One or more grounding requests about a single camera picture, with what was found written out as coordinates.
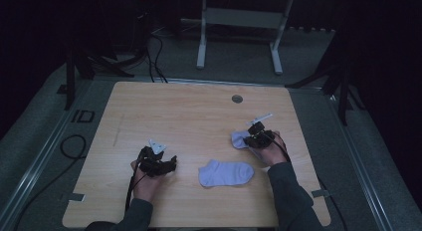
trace white desk frame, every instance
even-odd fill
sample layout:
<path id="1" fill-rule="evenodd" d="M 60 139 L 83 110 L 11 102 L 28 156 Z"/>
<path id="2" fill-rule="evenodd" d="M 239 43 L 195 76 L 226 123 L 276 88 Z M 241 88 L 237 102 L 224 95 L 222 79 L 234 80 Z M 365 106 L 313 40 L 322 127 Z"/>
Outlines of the white desk frame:
<path id="1" fill-rule="evenodd" d="M 205 67 L 205 52 L 207 49 L 207 24 L 221 24 L 255 28 L 277 29 L 274 42 L 270 43 L 270 52 L 273 57 L 274 70 L 277 75 L 283 72 L 279 56 L 279 45 L 286 28 L 293 0 L 288 0 L 284 13 L 258 12 L 246 10 L 232 10 L 207 7 L 207 0 L 202 0 L 201 41 L 199 44 L 198 61 L 196 67 Z"/>

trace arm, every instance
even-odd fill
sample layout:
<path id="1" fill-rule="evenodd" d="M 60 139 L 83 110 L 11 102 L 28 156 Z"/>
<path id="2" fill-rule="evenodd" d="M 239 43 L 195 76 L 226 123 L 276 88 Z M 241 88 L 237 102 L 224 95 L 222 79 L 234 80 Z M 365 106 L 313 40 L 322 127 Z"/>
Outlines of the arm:
<path id="1" fill-rule="evenodd" d="M 277 131 L 275 133 L 275 142 L 286 150 L 280 134 Z M 280 230 L 323 230 L 312 208 L 313 200 L 299 186 L 293 166 L 287 162 L 280 148 L 272 143 L 259 151 L 263 160 L 271 166 L 268 175 L 273 187 Z"/>
<path id="2" fill-rule="evenodd" d="M 130 231 L 144 231 L 148 228 L 152 216 L 151 201 L 154 194 L 158 190 L 164 175 L 157 177 L 144 176 L 140 170 L 137 171 L 134 179 L 136 183 L 140 181 L 133 188 L 133 199 L 130 206 L 124 214 L 123 219 L 111 228 L 112 231 L 130 230 Z"/>

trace hand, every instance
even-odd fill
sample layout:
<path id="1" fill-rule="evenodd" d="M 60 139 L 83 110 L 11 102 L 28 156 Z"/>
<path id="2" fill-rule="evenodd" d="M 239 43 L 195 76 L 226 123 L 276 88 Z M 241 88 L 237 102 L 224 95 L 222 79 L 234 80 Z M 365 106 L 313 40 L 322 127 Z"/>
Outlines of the hand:
<path id="1" fill-rule="evenodd" d="M 278 143 L 282 148 L 284 148 L 285 151 L 287 151 L 285 142 L 280 138 L 280 133 L 278 131 L 274 131 L 274 133 L 276 134 L 274 141 Z M 264 162 L 266 162 L 270 166 L 281 162 L 287 162 L 287 159 L 283 155 L 283 152 L 273 142 L 268 147 L 257 150 L 261 153 Z"/>
<path id="2" fill-rule="evenodd" d="M 154 198 L 155 193 L 158 190 L 158 187 L 161 185 L 162 179 L 164 178 L 165 174 L 155 177 L 149 177 L 138 167 L 136 167 L 136 160 L 133 161 L 130 166 L 133 170 L 135 170 L 136 168 L 138 169 L 134 177 L 133 184 L 135 184 L 139 179 L 141 179 L 133 188 L 133 197 L 151 202 Z"/>

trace dark sleeve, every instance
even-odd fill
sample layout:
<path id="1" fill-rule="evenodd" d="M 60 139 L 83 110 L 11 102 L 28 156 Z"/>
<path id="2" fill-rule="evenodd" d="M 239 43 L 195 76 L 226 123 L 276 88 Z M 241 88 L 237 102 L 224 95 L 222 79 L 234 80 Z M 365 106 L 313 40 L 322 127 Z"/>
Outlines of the dark sleeve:
<path id="1" fill-rule="evenodd" d="M 152 216 L 152 204 L 142 199 L 132 199 L 123 219 L 111 231 L 145 231 Z"/>
<path id="2" fill-rule="evenodd" d="M 312 209 L 314 202 L 298 184 L 289 162 L 278 163 L 268 170 L 280 230 L 323 230 Z"/>

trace wooden tabletop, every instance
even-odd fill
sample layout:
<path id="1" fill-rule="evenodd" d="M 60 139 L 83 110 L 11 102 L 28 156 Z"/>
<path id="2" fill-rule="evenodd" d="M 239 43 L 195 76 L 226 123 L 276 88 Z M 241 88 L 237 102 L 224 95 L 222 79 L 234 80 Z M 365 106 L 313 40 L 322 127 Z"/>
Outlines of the wooden tabletop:
<path id="1" fill-rule="evenodd" d="M 243 101 L 236 104 L 234 95 Z M 150 227 L 275 227 L 266 165 L 249 149 L 236 149 L 231 132 L 246 130 L 247 121 L 271 113 L 266 129 L 279 130 L 300 185 L 311 195 L 319 190 L 289 92 L 284 88 L 231 85 L 116 83 L 105 108 L 74 193 L 63 218 L 67 227 L 93 221 L 119 222 L 132 175 L 130 163 L 150 138 L 167 145 L 163 161 L 177 155 L 153 201 Z M 239 186 L 204 188 L 198 168 L 210 159 L 245 161 L 255 169 Z M 314 198 L 322 225 L 330 223 L 323 197 Z"/>

